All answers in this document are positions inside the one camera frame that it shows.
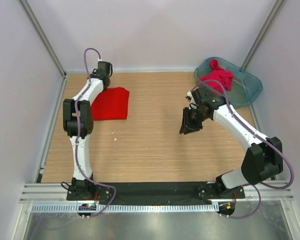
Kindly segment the red t shirt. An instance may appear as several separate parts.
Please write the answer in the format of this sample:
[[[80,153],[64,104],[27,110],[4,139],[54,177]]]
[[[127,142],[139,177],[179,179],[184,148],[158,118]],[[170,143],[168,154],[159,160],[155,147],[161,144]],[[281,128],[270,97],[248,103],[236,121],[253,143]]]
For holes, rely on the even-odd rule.
[[[123,87],[108,88],[91,105],[94,121],[125,120],[130,92]]]

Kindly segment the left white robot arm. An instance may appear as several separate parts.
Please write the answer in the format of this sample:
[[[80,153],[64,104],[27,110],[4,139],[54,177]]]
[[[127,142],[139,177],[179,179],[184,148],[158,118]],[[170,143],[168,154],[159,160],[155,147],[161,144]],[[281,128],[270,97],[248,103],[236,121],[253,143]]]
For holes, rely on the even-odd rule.
[[[109,87],[112,73],[111,63],[99,61],[79,93],[63,101],[63,129],[70,138],[74,158],[72,190],[78,191],[85,200],[92,199],[96,193],[89,156],[90,136],[94,128],[91,105]]]

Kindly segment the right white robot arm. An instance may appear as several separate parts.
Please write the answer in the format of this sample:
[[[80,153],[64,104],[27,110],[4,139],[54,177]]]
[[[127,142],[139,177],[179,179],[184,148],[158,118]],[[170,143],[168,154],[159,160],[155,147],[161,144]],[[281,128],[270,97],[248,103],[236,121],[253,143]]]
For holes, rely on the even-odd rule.
[[[245,152],[240,168],[216,178],[215,192],[219,197],[226,198],[237,187],[254,186],[283,171],[281,141],[255,129],[224,96],[214,96],[206,87],[200,87],[188,92],[186,99],[189,106],[183,109],[180,134],[198,132],[203,129],[202,123],[210,119],[224,127]]]

